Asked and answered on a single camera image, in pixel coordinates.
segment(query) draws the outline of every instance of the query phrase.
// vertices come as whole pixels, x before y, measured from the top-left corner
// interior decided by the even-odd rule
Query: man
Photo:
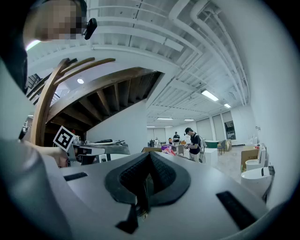
[[[185,130],[186,134],[191,137],[191,144],[192,145],[187,145],[185,146],[186,149],[189,149],[189,155],[191,160],[199,163],[202,159],[199,160],[200,158],[200,150],[202,149],[203,152],[203,139],[196,133],[194,132],[190,127],[186,128]]]
[[[4,47],[0,49],[0,57],[13,80],[25,93],[26,47],[33,40],[66,39],[81,33],[86,26],[87,5],[84,0],[23,0],[17,3],[18,8],[15,8],[14,1],[5,0],[1,4],[2,9],[15,9],[17,12],[8,20],[1,18],[5,24],[2,29]],[[67,154],[62,149],[38,147],[26,141],[23,143],[54,157],[59,166],[66,165]]]
[[[175,132],[175,135],[173,136],[174,145],[179,145],[179,141],[180,141],[180,136],[177,134],[177,132]]]

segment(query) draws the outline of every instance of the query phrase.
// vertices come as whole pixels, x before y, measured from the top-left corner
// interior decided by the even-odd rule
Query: table
[[[206,165],[216,165],[218,162],[218,150],[216,148],[206,148],[204,151]]]

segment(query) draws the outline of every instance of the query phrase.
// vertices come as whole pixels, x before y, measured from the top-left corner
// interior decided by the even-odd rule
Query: wooden stair
[[[95,61],[89,66],[92,68],[113,60]],[[74,130],[84,139],[87,130],[146,99],[161,74],[141,67],[111,73],[81,85],[50,106],[59,83],[89,68],[85,65],[78,69],[81,64],[83,63],[75,62],[70,65],[68,59],[63,60],[51,76],[40,84],[39,87],[43,87],[31,128],[32,143],[52,146],[52,141],[61,126]],[[28,94],[29,98],[37,90],[38,87]]]

